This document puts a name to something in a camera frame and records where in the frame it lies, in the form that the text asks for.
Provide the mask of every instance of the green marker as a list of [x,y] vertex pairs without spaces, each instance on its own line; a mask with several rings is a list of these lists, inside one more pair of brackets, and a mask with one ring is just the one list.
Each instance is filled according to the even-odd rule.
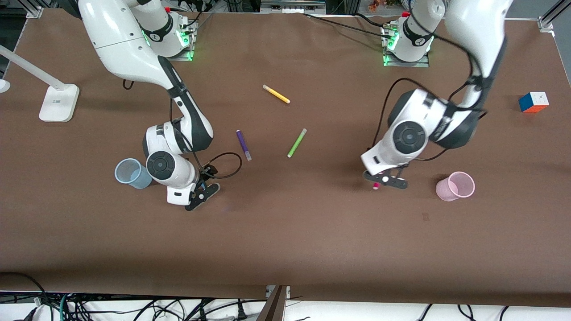
[[299,143],[301,143],[301,140],[303,139],[303,136],[305,136],[306,133],[307,133],[307,129],[303,129],[301,131],[301,134],[299,134],[299,137],[297,138],[297,140],[293,144],[293,147],[291,147],[291,149],[289,150],[289,153],[287,153],[288,158],[291,158],[291,156],[293,156],[293,154],[295,153],[295,150],[299,146]]

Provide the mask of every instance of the gray floor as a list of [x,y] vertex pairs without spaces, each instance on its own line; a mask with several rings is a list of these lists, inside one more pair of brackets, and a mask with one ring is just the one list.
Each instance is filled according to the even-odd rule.
[[[514,0],[508,12],[509,18],[535,19],[545,13],[557,0]],[[24,23],[23,18],[0,17],[0,45],[14,49]],[[563,12],[554,23],[555,40],[561,59],[571,83],[571,9]],[[0,57],[0,76],[6,68],[7,60]]]

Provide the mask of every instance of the cup rim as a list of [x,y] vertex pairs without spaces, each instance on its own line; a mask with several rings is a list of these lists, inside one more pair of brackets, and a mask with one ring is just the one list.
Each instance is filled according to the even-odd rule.
[[[450,185],[450,183],[451,183],[450,177],[452,177],[452,175],[455,175],[455,174],[465,175],[465,176],[467,176],[467,177],[470,179],[470,181],[472,182],[472,191],[470,192],[470,194],[468,194],[468,195],[466,195],[466,196],[463,196],[463,195],[460,195],[460,194],[454,192],[454,190],[452,189],[452,186]],[[448,188],[450,189],[450,192],[452,192],[452,194],[454,194],[455,196],[457,196],[457,197],[459,197],[459,198],[470,197],[470,196],[472,196],[472,194],[474,194],[474,191],[476,191],[476,183],[474,182],[474,179],[473,179],[468,173],[460,172],[460,171],[458,171],[458,172],[453,172],[452,174],[450,174],[450,175],[446,178],[446,180],[447,180],[447,184],[448,184]]]
[[[122,163],[127,162],[127,161],[135,161],[135,163],[137,163],[137,165],[139,165],[139,175],[137,175],[134,179],[128,181],[128,182],[124,182],[122,180],[120,180],[117,177],[117,169],[119,168],[119,166],[121,166]],[[124,160],[120,161],[117,166],[115,166],[115,179],[119,182],[119,183],[123,183],[123,184],[131,184],[132,182],[136,181],[140,176],[141,176],[141,172],[143,171],[143,165],[141,165],[140,161],[134,159],[134,158],[125,158]]]

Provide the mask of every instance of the marker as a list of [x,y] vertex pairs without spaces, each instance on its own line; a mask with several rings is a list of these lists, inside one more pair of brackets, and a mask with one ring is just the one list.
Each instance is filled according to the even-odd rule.
[[246,146],[246,141],[244,140],[244,136],[242,136],[242,132],[240,130],[236,130],[236,136],[238,136],[240,146],[242,146],[242,150],[244,151],[244,155],[246,155],[246,159],[251,161],[252,156],[250,156],[250,151],[248,151],[248,146]]
[[295,150],[299,146],[299,143],[301,143],[301,140],[303,139],[303,136],[305,136],[306,133],[307,133],[307,129],[303,129],[301,131],[301,134],[299,134],[299,137],[297,138],[297,140],[293,144],[293,147],[291,147],[291,149],[289,150],[289,153],[287,153],[288,158],[291,158],[291,156],[293,156],[293,154],[295,153]]
[[262,88],[263,88],[263,89],[266,89],[267,91],[269,91],[270,94],[272,94],[272,95],[278,97],[279,99],[281,99],[284,103],[289,103],[289,99],[287,99],[286,97],[284,97],[283,95],[281,95],[279,92],[277,92],[277,91],[271,89],[270,87],[268,87],[268,86],[266,86],[266,85],[262,86]]

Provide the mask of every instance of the brown table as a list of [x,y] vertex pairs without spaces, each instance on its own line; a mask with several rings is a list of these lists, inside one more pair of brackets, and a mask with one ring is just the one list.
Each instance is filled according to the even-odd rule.
[[[46,10],[28,21],[17,53],[81,94],[71,121],[41,122],[46,86],[9,68],[0,270],[52,291],[235,298],[290,284],[304,299],[571,306],[571,90],[551,35],[533,21],[507,21],[506,33],[490,113],[471,143],[414,163],[404,191],[373,191],[359,155],[388,86],[412,77],[446,97],[468,73],[465,55],[436,42],[428,69],[384,67],[373,35],[299,14],[214,15],[195,60],[175,63],[214,127],[199,156],[241,153],[240,129],[254,159],[187,212],[166,203],[162,185],[135,190],[113,176],[123,158],[144,161],[146,128],[168,119],[166,92],[145,83],[125,91],[81,21]],[[389,106],[411,88],[398,87]],[[528,91],[546,91],[551,106],[522,114],[517,100]],[[236,166],[217,162],[221,172]],[[438,199],[435,183],[453,171],[474,177],[473,197]]]

